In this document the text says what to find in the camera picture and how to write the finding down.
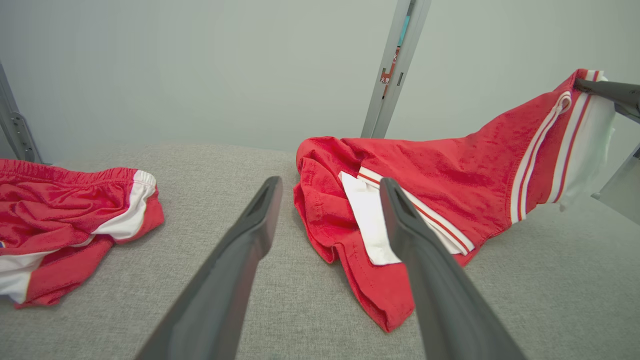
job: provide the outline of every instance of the red athletic shorts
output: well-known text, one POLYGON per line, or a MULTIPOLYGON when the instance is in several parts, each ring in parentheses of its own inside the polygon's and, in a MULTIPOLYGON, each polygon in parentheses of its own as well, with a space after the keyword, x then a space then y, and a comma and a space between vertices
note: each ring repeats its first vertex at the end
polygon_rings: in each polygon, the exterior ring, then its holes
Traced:
POLYGON ((153 175, 83 173, 0 160, 0 295, 53 305, 95 271, 114 243, 162 224, 153 175))
POLYGON ((375 203, 349 199, 345 179, 356 184, 355 192, 360 181, 360 195, 366 195, 379 192, 382 177, 393 177, 466 265, 487 239, 524 220, 536 205, 569 205, 604 164, 613 103, 573 89, 577 78, 605 80, 599 71, 577 70, 555 90, 464 138, 322 137, 300 145, 294 203, 309 240, 327 262, 340 259, 356 298, 385 331, 413 311, 406 268, 367 252, 368 236, 386 236, 380 196, 376 220, 375 203))

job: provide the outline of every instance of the elastic waistband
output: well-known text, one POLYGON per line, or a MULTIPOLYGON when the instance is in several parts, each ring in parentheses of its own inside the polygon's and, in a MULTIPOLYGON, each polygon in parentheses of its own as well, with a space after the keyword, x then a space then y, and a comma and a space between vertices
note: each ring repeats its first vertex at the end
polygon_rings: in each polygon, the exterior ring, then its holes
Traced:
POLYGON ((0 160, 0 183, 2 180, 6 181, 7 177, 66 186, 131 181, 156 185, 156 179, 153 175, 134 168, 118 167, 99 172, 80 172, 28 161, 3 159, 0 160))

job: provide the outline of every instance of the white wall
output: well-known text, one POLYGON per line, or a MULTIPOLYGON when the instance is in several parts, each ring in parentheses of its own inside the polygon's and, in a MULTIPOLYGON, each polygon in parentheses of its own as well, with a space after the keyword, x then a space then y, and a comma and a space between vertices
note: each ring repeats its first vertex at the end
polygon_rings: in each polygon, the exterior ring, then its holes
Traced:
POLYGON ((4 131, 0 129, 0 158, 1 159, 15 159, 15 153, 13 153, 13 149, 11 145, 9 145, 9 140, 7 140, 4 131))
MULTIPOLYGON (((465 136, 575 69, 640 84, 638 0, 433 0, 387 138, 465 136)), ((640 142, 618 115, 598 191, 640 142)))
POLYGON ((96 142, 295 151, 360 135, 395 6, 4 0, 0 60, 46 162, 96 142))

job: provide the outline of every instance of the red and white striped trim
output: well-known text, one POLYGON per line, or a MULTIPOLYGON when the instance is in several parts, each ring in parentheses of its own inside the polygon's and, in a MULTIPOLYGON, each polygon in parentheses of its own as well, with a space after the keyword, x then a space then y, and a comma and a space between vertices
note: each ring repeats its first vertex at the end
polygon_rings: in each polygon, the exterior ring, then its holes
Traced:
POLYGON ((540 149, 540 145, 542 144, 542 141, 544 141, 547 132, 556 122, 558 115, 570 106, 571 93, 567 91, 558 97, 554 107, 551 109, 547 117, 545 117, 545 120, 540 124, 540 127, 531 138, 529 146, 527 146, 527 150, 520 160, 520 164, 513 181, 513 186, 511 187, 510 216, 512 224, 522 221, 527 217, 527 188, 529 187, 529 180, 533 173, 533 167, 536 161, 536 156, 538 155, 538 150, 540 149))
MULTIPOLYGON (((371 186, 375 186, 378 189, 380 188, 380 179, 382 179, 382 177, 382 175, 365 167, 360 167, 360 170, 358 171, 358 179, 371 186)), ((446 218, 435 212, 410 192, 405 189, 403 189, 403 191, 409 201, 412 202, 413 206, 415 206, 418 212, 422 215, 424 221, 435 229, 438 229, 438 231, 446 236, 447 239, 449 239, 449 241, 455 245, 463 255, 467 255, 475 248, 471 240, 458 230, 458 228, 453 226, 453 224, 451 224, 446 218)))
MULTIPOLYGON (((601 71, 589 70, 584 78, 589 81, 600 81, 603 79, 601 71)), ((556 169, 554 170, 554 179, 551 185, 551 193, 549 194, 549 202, 558 202, 562 197, 565 189, 566 173, 569 167, 569 159, 571 158, 575 138, 580 129, 580 125, 588 113, 591 95, 581 93, 575 101, 573 112, 569 118, 569 123, 564 132, 560 151, 556 161, 556 169)))

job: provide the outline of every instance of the gray fabric surface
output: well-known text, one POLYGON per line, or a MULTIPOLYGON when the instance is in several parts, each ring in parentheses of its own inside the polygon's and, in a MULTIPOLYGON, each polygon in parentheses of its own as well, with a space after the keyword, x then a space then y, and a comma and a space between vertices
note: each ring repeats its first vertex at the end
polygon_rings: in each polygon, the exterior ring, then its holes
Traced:
MULTIPOLYGON (((260 263, 238 359, 424 358, 415 314, 384 333, 340 264, 309 245, 292 205, 295 155, 222 145, 111 149, 72 170, 156 176, 166 223, 114 247, 60 305, 0 299, 2 359, 131 359, 267 176, 284 180, 275 241, 260 263)), ((640 227, 596 200, 555 206, 490 240, 467 273, 530 359, 637 359, 640 227)))

